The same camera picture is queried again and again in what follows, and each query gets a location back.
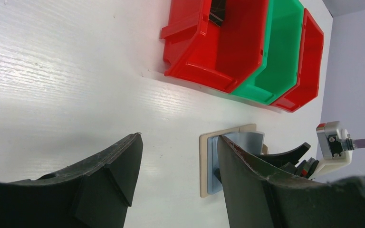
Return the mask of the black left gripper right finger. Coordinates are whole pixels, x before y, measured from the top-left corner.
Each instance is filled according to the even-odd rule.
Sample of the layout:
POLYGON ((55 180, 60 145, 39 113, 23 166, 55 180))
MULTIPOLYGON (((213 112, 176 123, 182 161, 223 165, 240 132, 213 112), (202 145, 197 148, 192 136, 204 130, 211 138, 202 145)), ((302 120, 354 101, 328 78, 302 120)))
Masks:
POLYGON ((365 228, 365 176, 319 183, 295 176, 218 139, 232 228, 365 228))

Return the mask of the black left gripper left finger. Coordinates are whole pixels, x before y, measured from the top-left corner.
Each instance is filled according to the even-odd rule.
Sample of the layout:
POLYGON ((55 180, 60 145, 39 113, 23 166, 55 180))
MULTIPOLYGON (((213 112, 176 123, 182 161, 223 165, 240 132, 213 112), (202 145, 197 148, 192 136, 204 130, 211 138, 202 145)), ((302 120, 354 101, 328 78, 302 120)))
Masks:
POLYGON ((0 228, 121 228, 143 154, 140 133, 36 180, 0 182, 0 228))

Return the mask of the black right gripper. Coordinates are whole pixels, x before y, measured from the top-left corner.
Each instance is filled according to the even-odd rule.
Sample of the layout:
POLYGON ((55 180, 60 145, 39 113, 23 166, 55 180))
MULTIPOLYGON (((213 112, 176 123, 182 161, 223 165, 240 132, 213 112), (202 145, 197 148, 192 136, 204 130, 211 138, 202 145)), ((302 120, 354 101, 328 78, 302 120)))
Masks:
POLYGON ((319 164, 319 160, 310 158, 307 161, 303 160, 298 166, 295 166, 310 148, 311 145, 304 142, 299 147, 288 152, 279 154, 262 154, 259 158, 277 168, 281 168, 287 173, 305 179, 310 179, 319 164))

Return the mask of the beige card holder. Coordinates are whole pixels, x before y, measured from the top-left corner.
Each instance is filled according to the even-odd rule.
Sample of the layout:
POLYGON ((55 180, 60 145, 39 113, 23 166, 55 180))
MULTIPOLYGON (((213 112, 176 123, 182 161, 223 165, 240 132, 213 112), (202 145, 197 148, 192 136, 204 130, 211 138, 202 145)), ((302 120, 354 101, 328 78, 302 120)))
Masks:
POLYGON ((268 147, 264 144, 265 134, 258 131, 257 125, 254 123, 200 135, 200 197, 202 198, 222 190, 222 184, 214 174, 220 167, 217 149, 217 141, 220 135, 225 135, 248 153, 255 155, 268 154, 268 147))

